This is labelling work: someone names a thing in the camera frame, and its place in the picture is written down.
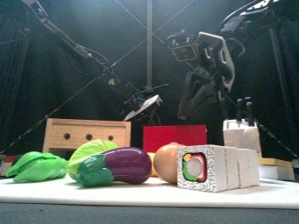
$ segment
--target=red object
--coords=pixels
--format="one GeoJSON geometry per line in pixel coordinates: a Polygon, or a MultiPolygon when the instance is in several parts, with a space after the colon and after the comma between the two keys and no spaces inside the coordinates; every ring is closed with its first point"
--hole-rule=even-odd
{"type": "Polygon", "coordinates": [[[145,126],[145,151],[157,152],[170,143],[207,144],[206,125],[145,126]]]}

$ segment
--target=black backdrop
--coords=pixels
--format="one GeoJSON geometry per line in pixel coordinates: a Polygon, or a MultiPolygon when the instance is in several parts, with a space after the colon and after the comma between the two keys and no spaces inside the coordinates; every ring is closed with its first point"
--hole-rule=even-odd
{"type": "MultiPolygon", "coordinates": [[[[122,121],[126,116],[122,114],[123,102],[99,80],[63,104],[90,83],[92,77],[83,73],[71,56],[54,43],[52,36],[20,2],[2,1],[2,150],[7,149],[20,135],[60,105],[63,107],[51,117],[122,121]],[[24,27],[31,30],[28,34],[24,34],[24,27]]],[[[51,21],[79,44],[107,57],[121,80],[131,82],[137,88],[147,85],[147,2],[146,0],[40,1],[51,21]]],[[[157,91],[163,98],[163,106],[158,109],[162,125],[206,124],[210,144],[223,144],[221,105],[218,103],[205,105],[197,117],[187,121],[177,118],[183,81],[191,68],[175,60],[170,49],[159,39],[166,40],[181,30],[190,33],[214,33],[225,17],[249,2],[153,1],[153,82],[154,87],[171,84],[170,87],[157,91]]],[[[279,50],[285,63],[283,75],[277,71],[277,58],[267,32],[250,43],[247,53],[235,61],[237,79],[229,95],[233,101],[241,97],[253,97],[257,119],[295,154],[299,153],[298,26],[298,21],[285,21],[278,29],[279,50]]],[[[234,119],[235,107],[229,106],[229,115],[234,119]]],[[[40,151],[44,128],[46,122],[28,135],[22,136],[22,140],[8,148],[6,154],[40,151]]],[[[263,131],[261,142],[265,157],[294,158],[263,131]]],[[[134,124],[133,145],[143,147],[143,128],[139,124],[134,124]]]]}

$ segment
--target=toy eggplant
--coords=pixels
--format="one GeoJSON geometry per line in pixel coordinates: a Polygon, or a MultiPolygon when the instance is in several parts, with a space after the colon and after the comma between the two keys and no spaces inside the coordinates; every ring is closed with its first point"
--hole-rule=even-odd
{"type": "Polygon", "coordinates": [[[79,165],[76,181],[86,187],[107,186],[113,181],[139,185],[151,173],[149,154],[137,147],[123,147],[87,158],[79,165]]]}

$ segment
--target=toy food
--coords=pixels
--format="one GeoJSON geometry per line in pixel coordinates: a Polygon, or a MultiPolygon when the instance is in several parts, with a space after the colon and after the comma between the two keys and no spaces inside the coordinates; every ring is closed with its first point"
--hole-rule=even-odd
{"type": "Polygon", "coordinates": [[[31,151],[26,153],[6,176],[14,177],[14,182],[40,182],[48,179],[63,178],[67,174],[66,159],[54,156],[51,153],[31,151]]]}
{"type": "Polygon", "coordinates": [[[79,165],[76,181],[83,186],[107,186],[113,181],[139,185],[151,173],[149,154],[139,148],[123,147],[88,157],[79,165]]]}
{"type": "Polygon", "coordinates": [[[78,169],[80,163],[91,156],[101,152],[110,151],[118,148],[118,145],[110,141],[102,141],[101,139],[84,143],[74,152],[70,158],[67,167],[68,174],[72,179],[78,177],[78,169]]]}
{"type": "Polygon", "coordinates": [[[158,176],[171,184],[178,183],[178,148],[179,143],[165,145],[155,153],[154,168],[158,176]]]}
{"type": "Polygon", "coordinates": [[[147,152],[151,160],[153,160],[153,177],[158,177],[157,171],[155,171],[155,153],[154,152],[147,152]]]}

